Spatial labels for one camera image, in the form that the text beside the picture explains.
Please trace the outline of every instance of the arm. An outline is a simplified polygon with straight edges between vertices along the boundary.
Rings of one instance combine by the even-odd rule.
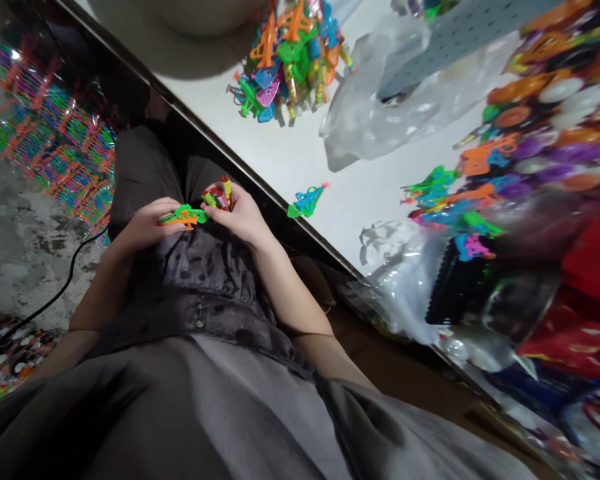
[[[68,370],[93,348],[100,331],[114,320],[120,309],[135,252],[184,230],[181,223],[159,227],[156,222],[156,218],[179,206],[176,200],[158,199],[138,210],[102,256],[98,271],[69,322],[69,331],[29,379]]]
[[[232,212],[210,208],[204,203],[202,206],[210,218],[226,226],[249,246],[278,320],[299,334],[293,338],[293,344],[324,378],[344,379],[375,389],[333,335],[327,316],[296,273],[253,198],[242,187],[234,185],[231,201]]]

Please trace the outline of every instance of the finger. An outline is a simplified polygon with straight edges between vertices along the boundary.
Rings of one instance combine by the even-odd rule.
[[[220,225],[228,227],[229,224],[231,224],[232,216],[228,211],[224,211],[222,209],[215,209],[208,205],[204,207],[204,211],[210,219],[218,222]]]
[[[186,228],[184,223],[170,223],[168,225],[163,225],[160,227],[160,233],[162,233],[165,237],[173,235],[174,233],[182,232]]]
[[[235,197],[235,199],[238,200],[240,197],[246,197],[248,194],[249,194],[249,192],[244,190],[244,188],[242,188],[237,183],[231,184],[231,199],[232,200],[233,200],[233,197]]]
[[[150,215],[160,216],[180,208],[180,202],[176,200],[170,200],[162,203],[150,203],[146,208]]]

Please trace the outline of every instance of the orange toy gun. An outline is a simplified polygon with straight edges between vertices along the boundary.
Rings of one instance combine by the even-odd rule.
[[[272,5],[271,13],[269,14],[269,21],[267,27],[262,33],[260,44],[251,50],[250,57],[252,60],[260,60],[257,68],[271,68],[273,66],[273,47],[277,38],[277,32],[275,29],[275,6]]]
[[[309,34],[313,29],[313,20],[305,16],[305,0],[299,0],[293,11],[287,12],[278,18],[278,28],[288,28],[282,36],[284,40],[300,42],[298,30]]]
[[[198,223],[204,223],[208,220],[204,210],[192,209],[188,204],[177,208],[173,213],[169,213],[158,219],[158,225],[170,225],[171,223],[184,223],[185,230],[193,230],[193,226]]]

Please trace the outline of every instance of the floor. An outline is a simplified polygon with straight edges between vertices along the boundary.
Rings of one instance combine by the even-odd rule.
[[[4,101],[0,89],[0,106]],[[83,238],[80,225],[69,222],[34,183],[0,159],[1,312],[26,317],[50,300],[66,281],[71,256]],[[73,282],[37,318],[39,326],[67,327],[103,252],[93,244],[80,252]]]

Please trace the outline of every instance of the hand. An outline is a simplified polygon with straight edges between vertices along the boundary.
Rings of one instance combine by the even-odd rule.
[[[208,186],[207,190],[213,187],[220,189],[222,182]],[[250,248],[266,247],[275,241],[252,196],[240,185],[231,185],[231,212],[212,208],[205,202],[202,202],[201,207],[209,218],[224,225]]]
[[[142,207],[133,216],[127,226],[112,242],[109,249],[122,256],[132,255],[148,248],[168,236],[185,229],[182,223],[158,225],[158,218],[173,212],[180,207],[180,202],[172,198],[161,198]]]

